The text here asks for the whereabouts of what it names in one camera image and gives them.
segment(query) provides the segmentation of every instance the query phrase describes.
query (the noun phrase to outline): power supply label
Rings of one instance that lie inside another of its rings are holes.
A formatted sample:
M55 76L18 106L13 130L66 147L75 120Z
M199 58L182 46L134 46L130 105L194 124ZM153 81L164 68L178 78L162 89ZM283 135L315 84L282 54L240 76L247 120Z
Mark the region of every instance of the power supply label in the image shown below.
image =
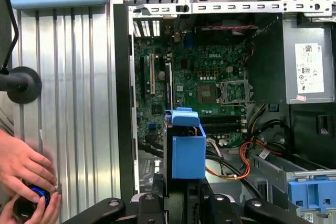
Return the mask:
M298 94L323 93L322 48L317 43L295 44Z

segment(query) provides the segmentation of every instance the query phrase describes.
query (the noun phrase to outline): red wire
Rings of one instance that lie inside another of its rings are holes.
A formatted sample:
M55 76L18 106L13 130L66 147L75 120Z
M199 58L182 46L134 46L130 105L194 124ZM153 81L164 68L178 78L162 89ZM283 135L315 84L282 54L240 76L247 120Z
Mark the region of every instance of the red wire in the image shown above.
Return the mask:
M185 24L194 28L209 28L209 29L222 29L222 30L245 30L251 29L254 25L247 26L192 26L186 19L184 20Z

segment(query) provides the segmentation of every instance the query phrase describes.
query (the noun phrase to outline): screw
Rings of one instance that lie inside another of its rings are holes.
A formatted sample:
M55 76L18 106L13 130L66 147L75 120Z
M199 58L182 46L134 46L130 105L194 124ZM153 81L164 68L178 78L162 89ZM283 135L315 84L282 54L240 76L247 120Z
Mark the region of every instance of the screw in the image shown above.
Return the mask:
M152 199L154 199L154 197L152 195L148 195L148 196L146 196L145 199L152 200Z
M217 200L223 200L224 197L223 197L222 195L216 195L216 196L215 196L215 199L217 199Z
M115 207L115 206L119 205L119 201L117 201L117 200L113 200L113 201L111 201L111 202L109 203L109 205L110 205L111 207Z
M252 201L251 204L255 207L261 207L262 206L262 204L258 201Z

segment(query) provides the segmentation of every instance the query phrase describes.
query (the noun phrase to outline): orange wire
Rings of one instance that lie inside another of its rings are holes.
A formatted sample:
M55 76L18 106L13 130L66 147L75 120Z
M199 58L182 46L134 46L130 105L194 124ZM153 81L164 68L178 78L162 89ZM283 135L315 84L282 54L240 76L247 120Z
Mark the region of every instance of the orange wire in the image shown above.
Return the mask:
M228 180L237 180L237 179L243 179L243 178L246 178L249 173L250 173L250 170L251 170L251 164L250 164L250 161L246 158L246 147L250 144L253 144L252 141L249 141L249 142L245 142L244 144L242 144L240 146L240 149L239 149L239 155L240 155L240 158L241 160L243 161L243 163L246 165L246 169L245 169L245 172L241 175L241 176L238 176L238 177L225 177L225 176L222 176L222 175L219 175L217 173L215 173L213 170L211 170L210 168L208 167L205 167L206 171L209 172L210 174L214 175L214 176L217 176L219 178L223 178L223 179L228 179ZM282 155L282 153L280 152L275 152L275 151L272 151L270 149L268 149L266 147L265 144L263 144L262 141L260 140L257 140L256 144L258 146L261 146L267 150L269 150L271 153L274 153L276 155Z

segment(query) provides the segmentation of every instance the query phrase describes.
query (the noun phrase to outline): human hand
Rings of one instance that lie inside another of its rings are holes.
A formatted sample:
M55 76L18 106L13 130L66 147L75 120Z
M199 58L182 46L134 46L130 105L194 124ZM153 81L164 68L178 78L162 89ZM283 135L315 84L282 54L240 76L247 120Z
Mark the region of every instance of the human hand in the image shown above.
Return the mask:
M2 184L32 202L39 196L19 178L49 192L57 182L54 165L35 152L25 142L0 130L0 181Z
M13 215L14 202L19 198L15 196L10 202L8 202L1 215L0 224L17 224L17 221ZM45 198L41 197L38 201L37 208L30 220L25 224L55 224L59 211L61 208L61 196L58 193L54 193L51 196L49 205L45 210Z

